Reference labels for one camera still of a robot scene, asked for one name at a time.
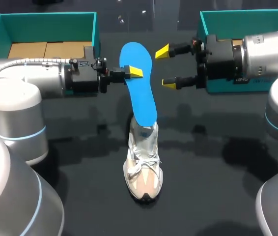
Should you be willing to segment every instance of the shoe insole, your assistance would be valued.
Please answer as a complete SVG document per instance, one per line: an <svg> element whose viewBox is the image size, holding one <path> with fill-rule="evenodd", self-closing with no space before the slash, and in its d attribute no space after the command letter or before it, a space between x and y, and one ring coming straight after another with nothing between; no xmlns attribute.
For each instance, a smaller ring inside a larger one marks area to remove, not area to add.
<svg viewBox="0 0 278 236"><path fill-rule="evenodd" d="M143 71L143 78L126 79L135 119L140 126L153 126L157 120L157 110L150 85L151 56L141 44L127 43L119 56L119 66L126 65Z"/></svg>

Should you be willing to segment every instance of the black tabletop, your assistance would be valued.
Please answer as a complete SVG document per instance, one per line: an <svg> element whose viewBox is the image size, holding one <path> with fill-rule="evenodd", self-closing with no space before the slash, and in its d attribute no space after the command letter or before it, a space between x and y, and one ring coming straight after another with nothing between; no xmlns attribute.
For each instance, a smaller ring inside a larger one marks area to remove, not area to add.
<svg viewBox="0 0 278 236"><path fill-rule="evenodd" d="M127 42L141 43L153 58L168 42L190 40L200 10L271 7L278 1L0 0L2 13L97 11L108 66L118 66ZM127 87L110 85L96 98L44 101L51 151L35 168L63 201L65 236L262 236L255 197L278 173L278 142L263 127L267 94L209 95L161 86L162 78L195 73L190 55L154 61L164 184L148 205L131 198L123 176L132 112Z"/></svg>

